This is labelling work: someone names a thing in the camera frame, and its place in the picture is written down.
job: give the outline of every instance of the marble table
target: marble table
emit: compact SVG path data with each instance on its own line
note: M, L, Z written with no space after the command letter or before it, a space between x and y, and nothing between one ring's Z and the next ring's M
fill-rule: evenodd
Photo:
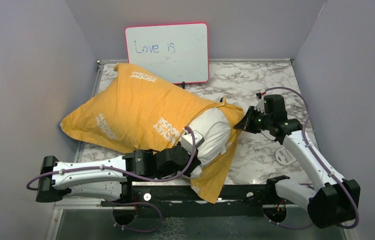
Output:
M117 76L115 64L105 64L98 93L106 89ZM255 93L270 87L289 87L299 92L299 87L290 62L212 62L209 66L210 79L207 83L187 85L186 90L213 101L226 97L227 102L236 104L246 112L255 106ZM271 94L283 94L288 118L301 123L306 119L302 100L287 90L273 90ZM307 129L311 141L316 144L311 127ZM79 162L100 161L115 158L121 153L94 144L84 144ZM262 134L243 132L238 140L236 154L225 184L265 184L268 178L286 175L298 183L310 183L298 162L282 165L276 161L276 151L281 146ZM137 182L138 185L189 184L185 179L172 182Z

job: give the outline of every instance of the pink whiteboard frame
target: pink whiteboard frame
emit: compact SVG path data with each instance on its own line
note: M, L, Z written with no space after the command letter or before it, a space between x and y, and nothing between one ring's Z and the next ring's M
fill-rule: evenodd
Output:
M206 55L208 57L208 79L205 81L195 81L195 82L185 82L186 85L188 84L204 84L210 80L210 36L208 34L208 24L204 21L194 21L194 22L183 22L183 23L171 23L171 24L151 24L151 25L131 25L127 26L124 29L124 38L125 38L125 49L127 52L127 60L130 63L129 58L129 47L127 44L127 36L126 36L126 30L129 28L138 28L138 27L155 27L155 26L173 26L173 25L188 25L188 24L205 24L206 26ZM181 82L174 83L175 85L181 85Z

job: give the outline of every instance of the whiteboard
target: whiteboard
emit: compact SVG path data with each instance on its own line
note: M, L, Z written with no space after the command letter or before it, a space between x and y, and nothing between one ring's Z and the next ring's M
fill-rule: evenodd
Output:
M174 84L205 83L209 75L208 26L204 22L129 26L128 62Z

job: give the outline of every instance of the gray wall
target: gray wall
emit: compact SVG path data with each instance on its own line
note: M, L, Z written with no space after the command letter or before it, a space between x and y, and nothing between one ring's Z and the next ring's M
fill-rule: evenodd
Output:
M0 0L0 239L45 239L52 204L26 182L74 159L60 120L89 97L96 59L64 0Z
M294 58L326 0L66 0L100 60L127 59L130 25L205 21L213 59Z
M294 61L322 152L361 185L357 228L375 239L375 1L328 0Z

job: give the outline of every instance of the yellow cloth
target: yellow cloth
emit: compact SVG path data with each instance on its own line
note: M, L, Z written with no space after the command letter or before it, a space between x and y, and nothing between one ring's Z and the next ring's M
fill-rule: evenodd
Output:
M219 108L232 127L244 116L236 105L196 96L137 65L118 63L114 71L117 78L107 89L62 120L64 133L121 153L162 151L176 145L183 128L207 109ZM190 180L205 201L216 202L240 133L232 128L227 151L206 166L199 178Z

